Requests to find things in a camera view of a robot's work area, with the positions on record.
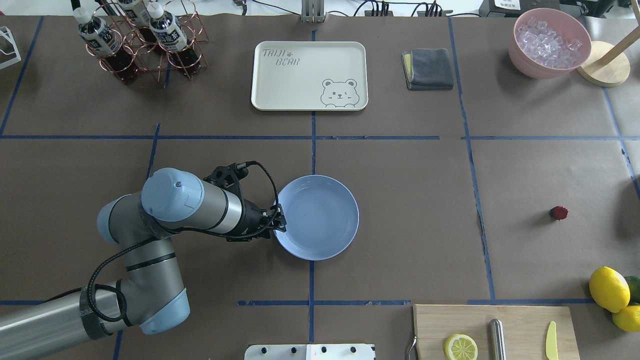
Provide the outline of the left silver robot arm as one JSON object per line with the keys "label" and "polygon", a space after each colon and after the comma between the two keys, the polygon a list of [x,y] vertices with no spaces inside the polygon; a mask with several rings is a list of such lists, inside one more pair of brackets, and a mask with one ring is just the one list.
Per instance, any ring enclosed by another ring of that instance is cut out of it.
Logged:
{"label": "left silver robot arm", "polygon": [[162,168],[142,191],[101,209],[100,235],[121,250],[98,265],[87,284],[1,317],[1,358],[33,360],[139,326],[147,335],[190,314],[172,237],[195,232],[229,242],[269,239],[286,231],[278,200],[263,209],[243,196],[247,161],[217,167],[208,177]]}

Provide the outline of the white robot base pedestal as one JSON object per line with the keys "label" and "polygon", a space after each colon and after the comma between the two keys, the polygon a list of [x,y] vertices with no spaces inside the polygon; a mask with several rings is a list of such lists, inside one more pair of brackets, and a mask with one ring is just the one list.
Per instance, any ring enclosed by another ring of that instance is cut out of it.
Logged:
{"label": "white robot base pedestal", "polygon": [[375,360],[374,344],[254,344],[247,347],[245,360]]}

